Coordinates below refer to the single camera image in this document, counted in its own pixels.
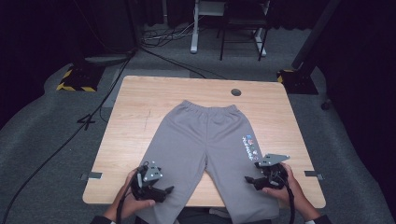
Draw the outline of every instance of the wooden table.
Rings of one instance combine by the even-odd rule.
[[[232,89],[242,92],[233,96]],[[163,117],[183,100],[202,106],[236,105],[249,119],[262,154],[290,155],[286,161],[308,200],[325,206],[297,121],[282,84],[175,77],[125,77],[92,167],[103,173],[90,179],[85,203],[112,203],[128,172],[137,167]],[[210,176],[204,173],[187,206],[224,206]]]

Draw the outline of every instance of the black sleeve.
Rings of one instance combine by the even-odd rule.
[[[314,219],[314,222],[315,224],[332,224],[326,215]]]
[[[96,216],[93,218],[91,224],[110,224],[111,220],[106,217]]]

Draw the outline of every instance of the black round grommet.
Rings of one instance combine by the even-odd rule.
[[[232,89],[231,94],[234,96],[240,96],[242,94],[242,92],[238,89]]]

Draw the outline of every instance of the person's left hand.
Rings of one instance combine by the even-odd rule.
[[[117,207],[119,206],[120,199],[122,197],[122,194],[124,191],[129,187],[129,183],[131,182],[132,176],[134,176],[134,173],[136,170],[132,170],[126,177],[124,185],[120,188],[119,193],[117,194],[116,198],[114,199],[113,204],[111,204],[107,210],[104,213],[104,217],[107,217],[108,219],[112,221],[116,221],[117,219]],[[155,204],[154,200],[142,200],[138,201],[134,198],[134,195],[131,192],[131,189],[128,189],[128,192],[126,193],[126,198],[124,201],[124,205],[122,207],[122,212],[121,212],[121,218],[127,218],[131,215],[133,215],[136,211],[147,208],[147,207],[152,207]]]

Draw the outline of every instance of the person's arm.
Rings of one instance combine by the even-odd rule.
[[[291,188],[291,191],[293,192],[294,195],[294,206],[295,209],[301,214],[303,217],[304,221],[309,223],[308,221],[314,221],[311,223],[331,223],[329,219],[327,219],[326,216],[322,217],[320,215],[320,212],[306,199],[303,190],[301,189],[300,184],[297,182],[297,180],[294,178],[293,171],[291,170],[291,167],[285,163],[282,163],[283,167],[285,167],[286,171],[288,172],[288,182],[289,186]],[[263,188],[262,191],[265,193],[278,198],[280,201],[282,201],[284,204],[290,206],[289,203],[289,194],[286,190],[286,188],[283,189],[270,189],[270,188]],[[327,219],[329,222],[320,222],[321,219]]]
[[[110,224],[115,223],[117,219],[117,207],[119,206],[120,199],[124,191],[129,187],[129,183],[131,182],[132,176],[134,175],[135,170],[130,172],[126,177],[124,185],[120,188],[119,193],[114,199],[113,204],[111,204],[107,210],[103,213],[101,217],[94,217],[91,224]],[[133,215],[137,210],[154,206],[154,200],[144,200],[137,201],[134,198],[131,190],[129,189],[127,192],[127,197],[124,201],[124,206],[122,207],[121,218],[127,218]]]

